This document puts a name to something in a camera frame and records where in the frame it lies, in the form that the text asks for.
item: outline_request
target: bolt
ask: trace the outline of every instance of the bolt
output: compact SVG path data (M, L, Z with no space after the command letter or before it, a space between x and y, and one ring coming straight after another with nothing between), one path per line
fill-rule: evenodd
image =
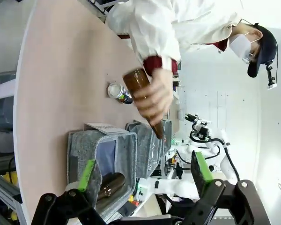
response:
M222 186L222 182L216 181L216 182L215 182L215 185L218 186L218 187L220 187L220 186Z
M248 184L247 184L246 182L243 182L243 183L242 183L242 186L243 186L244 188L246 188L246 187L248 187Z
M76 195L76 193L74 191L70 192L70 196L74 197Z
M47 202L49 202L49 201L52 200L52 197L50 195L47 195L45 199L46 199Z

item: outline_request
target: black baseball cap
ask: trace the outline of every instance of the black baseball cap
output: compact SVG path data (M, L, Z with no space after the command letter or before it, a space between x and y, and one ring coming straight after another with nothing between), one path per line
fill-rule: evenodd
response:
M275 59L278 45L275 37L268 29L259 26L258 23L252 27L258 29L263 34L260 40L260 51L257 60L256 62L251 62L248 67L248 75L250 77L256 77L261 64L271 63Z

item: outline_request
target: maroon cuff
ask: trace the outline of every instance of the maroon cuff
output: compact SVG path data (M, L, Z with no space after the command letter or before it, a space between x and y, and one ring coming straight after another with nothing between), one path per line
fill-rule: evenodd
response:
M152 75L154 69L162 68L163 62L159 56L149 56L144 60L144 68L149 76ZM176 74L178 70L177 61L172 59L172 72Z

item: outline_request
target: brown bottle in basket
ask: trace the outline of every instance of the brown bottle in basket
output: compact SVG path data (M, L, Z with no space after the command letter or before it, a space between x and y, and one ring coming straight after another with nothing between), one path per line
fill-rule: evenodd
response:
M134 99L133 95L136 91L148 86L150 84L148 77L143 69L136 69L126 75L123 76L123 80L128 88L132 98ZM161 122L151 126L154 130L158 139L163 138L163 126Z
M125 185L125 176L119 172L109 173L103 177L97 201L108 198Z

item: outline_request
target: face mask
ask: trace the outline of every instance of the face mask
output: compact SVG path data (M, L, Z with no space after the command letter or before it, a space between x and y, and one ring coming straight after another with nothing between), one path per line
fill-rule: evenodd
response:
M231 50L241 59L250 58L251 42L245 35L237 34L230 38Z

